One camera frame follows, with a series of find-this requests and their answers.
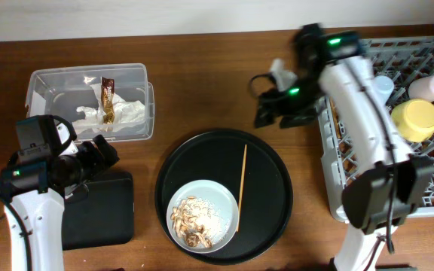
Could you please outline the food leftovers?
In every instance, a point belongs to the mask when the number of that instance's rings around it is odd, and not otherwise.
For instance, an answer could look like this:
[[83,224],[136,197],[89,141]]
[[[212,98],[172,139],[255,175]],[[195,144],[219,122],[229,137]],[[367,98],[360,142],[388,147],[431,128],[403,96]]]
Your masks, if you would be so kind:
[[212,248],[223,240],[230,226],[222,209],[208,199],[187,196],[170,208],[170,229],[190,248]]

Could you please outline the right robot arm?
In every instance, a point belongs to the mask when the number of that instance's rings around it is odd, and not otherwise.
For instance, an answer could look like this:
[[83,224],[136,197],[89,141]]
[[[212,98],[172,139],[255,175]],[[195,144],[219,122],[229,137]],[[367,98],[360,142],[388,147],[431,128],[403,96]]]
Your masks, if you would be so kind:
[[255,127],[278,123],[303,126],[320,113],[327,96],[352,140],[358,178],[347,185],[341,202],[349,221],[332,270],[373,270],[380,252],[395,251],[392,235],[416,212],[434,168],[413,153],[380,102],[371,60],[354,31],[327,34],[317,23],[302,26],[292,39],[294,72],[273,65],[273,87],[257,95]]

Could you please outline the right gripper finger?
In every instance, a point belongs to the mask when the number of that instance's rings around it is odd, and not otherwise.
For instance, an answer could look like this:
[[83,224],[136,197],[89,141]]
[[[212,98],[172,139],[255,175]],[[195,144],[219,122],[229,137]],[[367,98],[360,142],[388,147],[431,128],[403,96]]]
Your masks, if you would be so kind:
[[275,123],[276,114],[272,108],[269,107],[258,107],[255,119],[254,127],[262,128],[265,126],[270,126]]
[[316,119],[316,114],[286,115],[281,118],[280,129],[288,129],[297,126],[306,126]]

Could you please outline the wooden chopstick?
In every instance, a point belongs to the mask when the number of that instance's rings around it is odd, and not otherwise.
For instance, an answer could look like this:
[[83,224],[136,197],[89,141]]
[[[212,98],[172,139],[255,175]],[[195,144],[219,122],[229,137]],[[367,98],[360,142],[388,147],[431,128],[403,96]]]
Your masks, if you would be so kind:
[[239,202],[238,202],[238,221],[237,221],[236,232],[239,232],[239,229],[240,229],[240,217],[241,217],[241,209],[242,209],[242,203],[243,203],[243,187],[244,187],[245,172],[246,172],[247,148],[248,148],[248,145],[244,145],[243,161],[242,161],[241,176],[240,176],[240,190],[239,190]]
[[335,125],[335,132],[336,132],[336,136],[338,139],[341,140],[341,131],[340,131],[340,127],[339,127],[339,122],[338,122],[338,114],[336,112],[336,108],[335,108],[335,104],[334,101],[329,98],[329,104],[331,106],[331,112],[332,112],[332,118],[333,118],[333,123]]

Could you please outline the blue cup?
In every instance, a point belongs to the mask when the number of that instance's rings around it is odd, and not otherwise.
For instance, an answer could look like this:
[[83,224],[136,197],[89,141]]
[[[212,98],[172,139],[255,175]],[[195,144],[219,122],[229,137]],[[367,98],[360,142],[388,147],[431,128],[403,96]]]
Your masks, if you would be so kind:
[[395,88],[393,80],[387,76],[378,75],[374,78],[374,85],[381,104],[385,105]]

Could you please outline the brown snack wrapper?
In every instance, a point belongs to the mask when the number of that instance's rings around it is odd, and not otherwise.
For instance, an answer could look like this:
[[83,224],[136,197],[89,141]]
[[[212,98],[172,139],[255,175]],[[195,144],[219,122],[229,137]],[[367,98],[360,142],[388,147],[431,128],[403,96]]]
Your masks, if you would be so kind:
[[115,80],[111,78],[101,79],[101,104],[104,124],[113,124],[115,120],[115,110],[113,108],[113,97],[115,94]]

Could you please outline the white napkin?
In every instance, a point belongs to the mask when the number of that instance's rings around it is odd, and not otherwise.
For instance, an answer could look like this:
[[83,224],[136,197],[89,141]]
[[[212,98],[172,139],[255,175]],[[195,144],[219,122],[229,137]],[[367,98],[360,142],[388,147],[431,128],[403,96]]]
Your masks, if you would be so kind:
[[145,119],[145,106],[140,101],[127,102],[117,93],[112,95],[112,105],[115,118],[112,127],[103,123],[104,111],[101,104],[101,84],[91,84],[95,97],[97,98],[98,108],[94,109],[87,116],[90,125],[104,125],[105,131],[117,132],[123,128],[130,127],[130,124],[137,123]]
[[91,107],[79,106],[77,107],[76,112],[79,114],[84,114],[83,119],[78,119],[72,122],[72,125],[78,135],[90,130],[92,132],[99,132],[97,126],[102,124],[103,119],[103,114],[101,110]]

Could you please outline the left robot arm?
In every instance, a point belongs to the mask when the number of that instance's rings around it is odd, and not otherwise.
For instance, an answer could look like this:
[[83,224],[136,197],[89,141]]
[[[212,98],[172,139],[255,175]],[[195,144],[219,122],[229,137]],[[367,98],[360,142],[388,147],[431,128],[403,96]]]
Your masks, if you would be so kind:
[[118,152],[97,135],[67,154],[77,134],[70,122],[56,115],[26,118],[16,129],[20,148],[0,173],[11,267],[62,270],[66,192],[115,165]]

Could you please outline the grey plate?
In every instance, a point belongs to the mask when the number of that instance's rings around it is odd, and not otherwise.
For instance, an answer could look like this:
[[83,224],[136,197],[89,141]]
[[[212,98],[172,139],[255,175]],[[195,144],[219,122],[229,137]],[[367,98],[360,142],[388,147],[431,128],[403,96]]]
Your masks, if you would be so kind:
[[[185,243],[178,239],[176,234],[170,229],[170,208],[175,206],[177,202],[187,196],[196,196],[203,199],[208,199],[213,202],[216,207],[222,209],[223,216],[229,218],[231,223],[223,240],[212,248],[190,248]],[[210,180],[191,181],[181,186],[171,197],[170,202],[164,212],[166,229],[170,233],[171,239],[186,252],[195,253],[197,255],[207,255],[223,249],[233,239],[236,233],[238,221],[238,206],[232,193],[222,184]]]

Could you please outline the pink cup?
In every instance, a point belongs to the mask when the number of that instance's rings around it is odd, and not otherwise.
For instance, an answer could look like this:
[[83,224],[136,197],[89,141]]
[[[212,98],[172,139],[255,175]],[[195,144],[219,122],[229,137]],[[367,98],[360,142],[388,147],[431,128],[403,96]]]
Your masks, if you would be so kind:
[[410,99],[424,99],[434,102],[434,75],[412,82],[408,88]]

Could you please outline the yellow bowl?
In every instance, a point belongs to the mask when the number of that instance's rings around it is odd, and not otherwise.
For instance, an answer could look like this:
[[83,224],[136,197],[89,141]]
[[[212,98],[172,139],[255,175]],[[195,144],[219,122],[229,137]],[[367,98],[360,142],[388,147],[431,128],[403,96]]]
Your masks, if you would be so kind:
[[434,134],[434,104],[424,99],[397,105],[391,118],[401,137],[409,142],[423,142]]

